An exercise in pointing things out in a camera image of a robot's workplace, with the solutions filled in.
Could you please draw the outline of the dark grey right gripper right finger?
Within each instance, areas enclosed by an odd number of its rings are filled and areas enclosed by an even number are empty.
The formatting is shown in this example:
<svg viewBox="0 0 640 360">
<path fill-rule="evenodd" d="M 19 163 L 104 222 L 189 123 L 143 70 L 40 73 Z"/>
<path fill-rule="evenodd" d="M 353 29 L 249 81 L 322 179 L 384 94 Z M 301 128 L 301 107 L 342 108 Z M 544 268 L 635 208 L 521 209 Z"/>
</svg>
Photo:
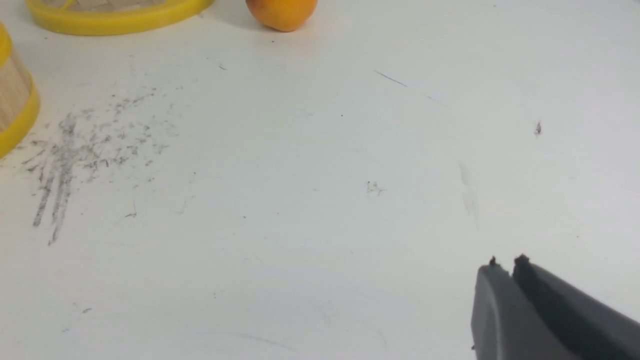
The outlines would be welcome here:
<svg viewBox="0 0 640 360">
<path fill-rule="evenodd" d="M 638 360 L 640 324 L 524 254 L 514 259 L 512 278 L 538 317 L 581 360 Z"/>
</svg>

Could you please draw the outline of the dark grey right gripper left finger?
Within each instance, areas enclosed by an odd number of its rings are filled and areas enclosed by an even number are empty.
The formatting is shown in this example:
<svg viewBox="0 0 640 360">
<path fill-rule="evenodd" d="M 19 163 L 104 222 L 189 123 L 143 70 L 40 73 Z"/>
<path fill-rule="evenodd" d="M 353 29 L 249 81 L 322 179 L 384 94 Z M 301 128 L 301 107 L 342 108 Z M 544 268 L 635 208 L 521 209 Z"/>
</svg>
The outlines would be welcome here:
<svg viewBox="0 0 640 360">
<path fill-rule="evenodd" d="M 470 321 L 477 360 L 576 360 L 492 257 L 477 270 Z"/>
</svg>

